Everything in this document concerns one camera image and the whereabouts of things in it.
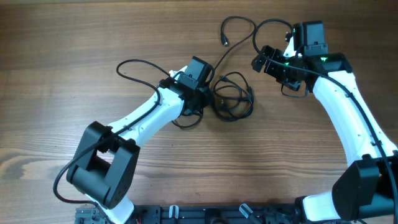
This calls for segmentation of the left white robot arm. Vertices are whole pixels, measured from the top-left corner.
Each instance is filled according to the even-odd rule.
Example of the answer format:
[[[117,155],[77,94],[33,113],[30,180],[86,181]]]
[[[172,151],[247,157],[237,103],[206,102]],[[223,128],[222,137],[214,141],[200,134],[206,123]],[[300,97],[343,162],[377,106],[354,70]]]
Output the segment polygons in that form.
[[[73,159],[63,168],[67,182],[93,205],[92,222],[127,223],[134,204],[126,193],[146,142],[180,116],[203,116],[210,104],[213,67],[198,57],[153,87],[154,94],[124,118],[84,131]]]

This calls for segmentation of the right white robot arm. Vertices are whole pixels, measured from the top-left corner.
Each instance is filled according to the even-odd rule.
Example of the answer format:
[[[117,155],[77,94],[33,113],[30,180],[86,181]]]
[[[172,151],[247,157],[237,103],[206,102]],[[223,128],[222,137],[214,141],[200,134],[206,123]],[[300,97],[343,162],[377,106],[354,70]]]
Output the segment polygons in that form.
[[[348,59],[329,52],[320,21],[289,25],[285,39],[285,50],[268,45],[257,48],[252,68],[293,91],[304,83],[329,115],[347,162],[347,169],[329,191],[298,199],[303,221],[396,217],[397,146],[363,100]]]

